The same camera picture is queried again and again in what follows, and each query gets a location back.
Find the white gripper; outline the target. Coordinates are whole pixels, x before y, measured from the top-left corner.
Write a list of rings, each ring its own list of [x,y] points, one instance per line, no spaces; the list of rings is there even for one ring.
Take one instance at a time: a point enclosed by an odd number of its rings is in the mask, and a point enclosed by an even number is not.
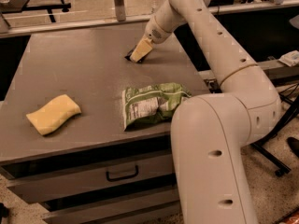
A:
[[[141,38],[132,54],[130,60],[138,63],[152,51],[154,44],[163,43],[172,34],[172,22],[165,16],[154,14],[145,28],[145,36]]]

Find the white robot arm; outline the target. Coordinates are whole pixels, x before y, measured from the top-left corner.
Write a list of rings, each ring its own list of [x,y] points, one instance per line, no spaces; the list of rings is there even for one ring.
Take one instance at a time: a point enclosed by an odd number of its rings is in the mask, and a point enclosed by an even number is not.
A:
[[[263,69],[210,13],[208,0],[166,0],[133,51],[137,62],[183,22],[221,87],[183,102],[171,122],[171,145],[185,224],[259,224],[241,148],[278,123],[281,102]]]

